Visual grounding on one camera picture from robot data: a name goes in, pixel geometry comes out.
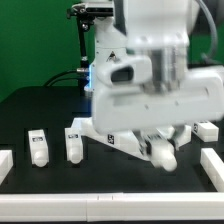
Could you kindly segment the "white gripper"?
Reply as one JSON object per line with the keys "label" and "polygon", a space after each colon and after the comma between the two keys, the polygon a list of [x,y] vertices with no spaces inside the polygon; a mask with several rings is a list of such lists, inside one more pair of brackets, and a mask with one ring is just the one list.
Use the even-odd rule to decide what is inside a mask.
{"label": "white gripper", "polygon": [[178,89],[155,93],[144,85],[152,80],[152,63],[147,56],[128,56],[101,64],[96,72],[92,101],[95,130],[109,134],[135,131],[140,153],[152,159],[149,134],[140,130],[169,125],[168,139],[180,148],[186,127],[182,124],[224,118],[224,67],[190,69]]}

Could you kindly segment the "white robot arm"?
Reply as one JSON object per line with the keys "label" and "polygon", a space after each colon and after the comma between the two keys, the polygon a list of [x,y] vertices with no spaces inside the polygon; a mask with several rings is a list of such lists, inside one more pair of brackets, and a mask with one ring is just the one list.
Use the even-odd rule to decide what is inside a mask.
{"label": "white robot arm", "polygon": [[144,156],[172,161],[174,147],[151,136],[224,117],[224,81],[215,69],[188,69],[193,0],[114,0],[123,55],[96,64],[92,122],[100,134],[135,134]]}

